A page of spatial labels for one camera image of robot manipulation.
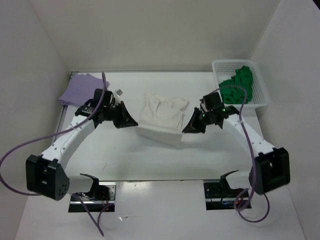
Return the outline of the cream white t-shirt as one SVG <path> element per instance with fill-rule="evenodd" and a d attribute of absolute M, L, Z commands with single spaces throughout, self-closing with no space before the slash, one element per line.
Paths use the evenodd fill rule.
<path fill-rule="evenodd" d="M 188 105 L 189 100 L 185 98 L 146 93 L 136 133 L 178 147 L 182 140 L 182 126 Z"/>

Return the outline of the purple t-shirt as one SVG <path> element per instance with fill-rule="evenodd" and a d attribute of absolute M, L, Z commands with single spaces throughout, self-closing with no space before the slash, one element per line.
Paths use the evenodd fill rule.
<path fill-rule="evenodd" d="M 64 106 L 80 107 L 93 98 L 96 89 L 102 89 L 103 86 L 102 77 L 95 77 L 89 73 L 76 74 L 69 80 L 66 90 L 58 101 Z"/>

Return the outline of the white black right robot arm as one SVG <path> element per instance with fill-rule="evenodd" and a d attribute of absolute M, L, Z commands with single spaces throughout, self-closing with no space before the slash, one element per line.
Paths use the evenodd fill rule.
<path fill-rule="evenodd" d="M 252 167 L 245 176 L 248 177 L 253 192 L 263 195 L 291 182 L 289 152 L 264 140 L 234 106 L 209 111 L 202 111 L 196 107 L 182 132 L 204 134 L 209 125 L 219 126 L 231 134 L 248 153 Z"/>

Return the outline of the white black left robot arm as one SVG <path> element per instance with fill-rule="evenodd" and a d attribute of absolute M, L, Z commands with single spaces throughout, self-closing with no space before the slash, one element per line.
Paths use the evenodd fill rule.
<path fill-rule="evenodd" d="M 66 133 L 40 155 L 30 155 L 27 158 L 27 189 L 56 201 L 66 194 L 75 193 L 82 193 L 89 200 L 96 199 L 100 194 L 97 177 L 87 173 L 68 177 L 65 169 L 85 138 L 104 121 L 112 121 L 118 129 L 137 126 L 123 101 L 115 106 L 102 106 L 97 111 L 91 106 L 81 106 L 75 112 Z"/>

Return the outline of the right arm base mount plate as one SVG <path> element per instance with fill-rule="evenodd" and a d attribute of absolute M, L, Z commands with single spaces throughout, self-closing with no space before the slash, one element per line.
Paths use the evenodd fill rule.
<path fill-rule="evenodd" d="M 238 206 L 243 204 L 249 197 L 249 192 L 246 191 L 242 197 L 236 201 L 236 196 L 243 189 L 224 189 L 219 180 L 204 181 L 203 189 L 207 211 L 233 210 L 234 202 L 236 202 Z"/>

